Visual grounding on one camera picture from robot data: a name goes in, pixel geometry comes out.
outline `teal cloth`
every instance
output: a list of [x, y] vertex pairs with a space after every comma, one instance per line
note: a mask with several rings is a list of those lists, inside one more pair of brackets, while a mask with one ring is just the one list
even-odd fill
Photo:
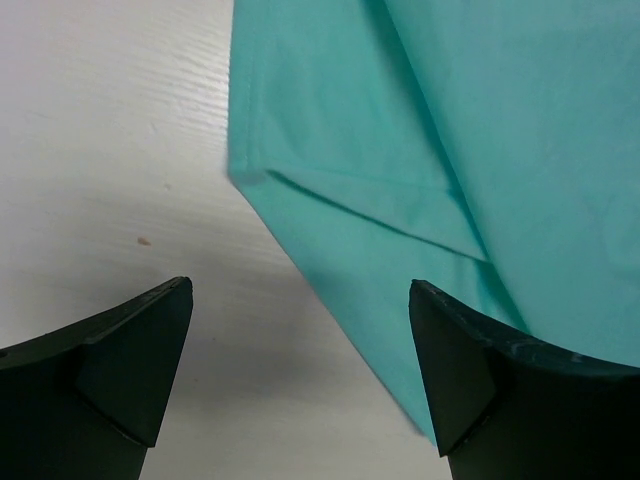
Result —
[[236, 0], [229, 173], [433, 438], [412, 278], [640, 366], [639, 92], [635, 0]]

